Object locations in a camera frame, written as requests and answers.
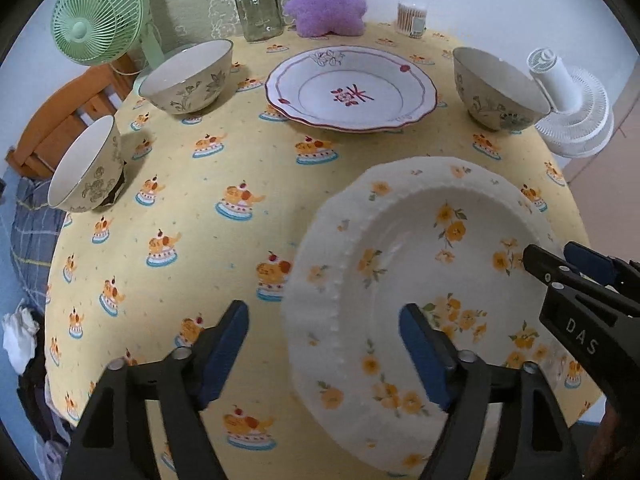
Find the screw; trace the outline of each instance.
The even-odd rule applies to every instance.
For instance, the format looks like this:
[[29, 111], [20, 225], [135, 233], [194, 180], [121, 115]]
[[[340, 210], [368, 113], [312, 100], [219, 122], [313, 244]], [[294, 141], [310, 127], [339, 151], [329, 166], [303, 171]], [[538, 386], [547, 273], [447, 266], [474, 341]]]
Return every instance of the screw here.
[[533, 361], [524, 361], [522, 369], [526, 371], [527, 374], [534, 374], [538, 371], [538, 365]]
[[478, 356], [471, 350], [461, 350], [458, 352], [458, 358], [465, 363], [472, 363], [478, 358]]
[[180, 361], [182, 359], [186, 359], [191, 355], [191, 349], [186, 346], [181, 346], [180, 348], [176, 348], [173, 352], [171, 352], [171, 357]]
[[124, 359], [122, 357], [118, 357], [117, 359], [114, 359], [113, 361], [111, 361], [108, 365], [107, 368], [109, 370], [120, 370], [122, 367], [124, 366]]

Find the wooden chair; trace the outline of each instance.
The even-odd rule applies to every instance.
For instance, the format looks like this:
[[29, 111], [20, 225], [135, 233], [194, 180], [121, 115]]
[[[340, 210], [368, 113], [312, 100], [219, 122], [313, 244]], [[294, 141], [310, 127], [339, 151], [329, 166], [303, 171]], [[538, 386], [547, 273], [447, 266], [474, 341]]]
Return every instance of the wooden chair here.
[[[132, 73], [136, 67], [126, 54], [113, 63], [117, 70]], [[34, 179], [51, 178], [62, 156], [86, 129], [77, 112], [84, 111], [98, 120], [113, 115], [116, 108], [105, 95], [113, 86], [124, 101], [135, 76], [114, 72], [108, 64], [93, 66], [80, 77], [57, 90], [38, 109], [24, 129], [15, 148], [8, 151], [6, 161], [18, 174]]]

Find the patterned tablecloth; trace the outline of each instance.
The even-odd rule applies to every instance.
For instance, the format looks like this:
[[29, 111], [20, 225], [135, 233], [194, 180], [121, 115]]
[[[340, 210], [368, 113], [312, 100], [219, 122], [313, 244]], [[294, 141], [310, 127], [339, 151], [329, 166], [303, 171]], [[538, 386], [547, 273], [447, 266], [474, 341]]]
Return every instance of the patterned tablecloth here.
[[[454, 84], [453, 38], [428, 31], [412, 40], [379, 24], [361, 38], [310, 40], [289, 30], [276, 41], [236, 39], [230, 81], [202, 115], [170, 116], [133, 93], [117, 112], [127, 188], [108, 210], [66, 219], [51, 266], [52, 396], [77, 421], [110, 360], [155, 361], [188, 346], [237, 298], [249, 305], [251, 328], [221, 399], [202, 414], [229, 478], [384, 478], [333, 442], [290, 385], [278, 302], [318, 207], [376, 164], [452, 155], [518, 186], [561, 244], [588, 239], [535, 129], [494, 134], [466, 113]], [[400, 132], [351, 135], [284, 120], [267, 106], [264, 81], [278, 63], [338, 44], [411, 59], [433, 79], [438, 107]], [[322, 154], [317, 164], [302, 163], [309, 150]], [[570, 356], [560, 383], [573, 422], [599, 391]], [[157, 403], [150, 423], [162, 476], [174, 478]], [[395, 472], [418, 474], [421, 464], [408, 457]]]

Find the white plate with red rim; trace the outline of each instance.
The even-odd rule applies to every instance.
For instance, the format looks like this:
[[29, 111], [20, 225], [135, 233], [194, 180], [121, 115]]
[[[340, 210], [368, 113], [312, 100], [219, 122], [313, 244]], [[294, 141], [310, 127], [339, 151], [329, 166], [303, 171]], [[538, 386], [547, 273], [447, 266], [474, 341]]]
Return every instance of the white plate with red rim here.
[[[532, 243], [561, 254], [515, 186], [457, 158], [382, 164], [329, 199], [282, 303], [293, 385], [318, 423], [363, 462], [420, 474], [446, 414], [399, 336], [407, 303], [486, 362], [538, 362], [553, 387], [562, 352], [538, 319], [546, 287], [522, 268]], [[489, 435], [498, 414], [488, 415]], [[490, 453], [485, 439], [480, 462]]]
[[341, 132], [401, 128], [438, 103], [436, 87], [414, 63], [363, 46], [302, 52], [278, 65], [265, 87], [289, 119]]

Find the plaid cushion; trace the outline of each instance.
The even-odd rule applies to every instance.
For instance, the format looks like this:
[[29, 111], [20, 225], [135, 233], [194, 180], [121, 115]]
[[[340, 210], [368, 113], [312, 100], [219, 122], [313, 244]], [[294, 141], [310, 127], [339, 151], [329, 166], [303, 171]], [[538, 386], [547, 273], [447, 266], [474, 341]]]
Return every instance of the plaid cushion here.
[[44, 312], [49, 269], [65, 212], [47, 204], [50, 180], [20, 179], [16, 193], [11, 256], [30, 303]]

